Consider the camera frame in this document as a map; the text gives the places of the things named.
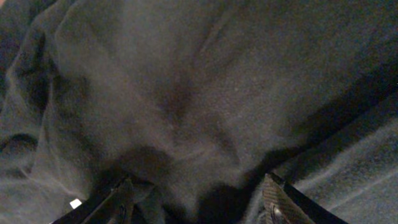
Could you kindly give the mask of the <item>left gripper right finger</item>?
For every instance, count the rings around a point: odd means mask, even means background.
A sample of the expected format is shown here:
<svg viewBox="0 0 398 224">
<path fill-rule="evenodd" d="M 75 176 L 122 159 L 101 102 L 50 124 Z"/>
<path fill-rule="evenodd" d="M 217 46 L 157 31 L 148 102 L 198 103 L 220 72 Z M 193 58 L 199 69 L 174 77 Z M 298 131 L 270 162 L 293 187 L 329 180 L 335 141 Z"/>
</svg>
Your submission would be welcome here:
<svg viewBox="0 0 398 224">
<path fill-rule="evenodd" d="M 265 224 L 348 224 L 273 173 L 264 178 L 262 196 Z"/>
</svg>

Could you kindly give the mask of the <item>black t-shirt white lettering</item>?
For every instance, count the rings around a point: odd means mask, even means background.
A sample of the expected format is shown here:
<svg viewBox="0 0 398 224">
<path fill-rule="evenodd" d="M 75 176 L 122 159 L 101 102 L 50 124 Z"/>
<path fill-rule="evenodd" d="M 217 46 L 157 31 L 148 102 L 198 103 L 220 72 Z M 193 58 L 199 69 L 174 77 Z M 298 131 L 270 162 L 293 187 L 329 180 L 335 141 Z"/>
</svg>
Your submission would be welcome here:
<svg viewBox="0 0 398 224">
<path fill-rule="evenodd" d="M 134 223 L 260 223 L 275 172 L 397 222 L 396 1 L 5 1 L 1 222 L 129 174 Z"/>
</svg>

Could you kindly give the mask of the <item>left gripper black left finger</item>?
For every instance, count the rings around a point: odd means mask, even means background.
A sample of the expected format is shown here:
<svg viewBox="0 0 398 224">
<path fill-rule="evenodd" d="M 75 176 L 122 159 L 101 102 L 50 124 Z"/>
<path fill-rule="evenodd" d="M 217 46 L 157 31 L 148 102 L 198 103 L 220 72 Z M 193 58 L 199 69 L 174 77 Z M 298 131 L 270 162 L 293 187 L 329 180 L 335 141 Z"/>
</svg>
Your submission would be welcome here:
<svg viewBox="0 0 398 224">
<path fill-rule="evenodd" d="M 123 177 L 99 190 L 53 224 L 130 224 L 134 210 L 133 195 L 131 179 Z"/>
</svg>

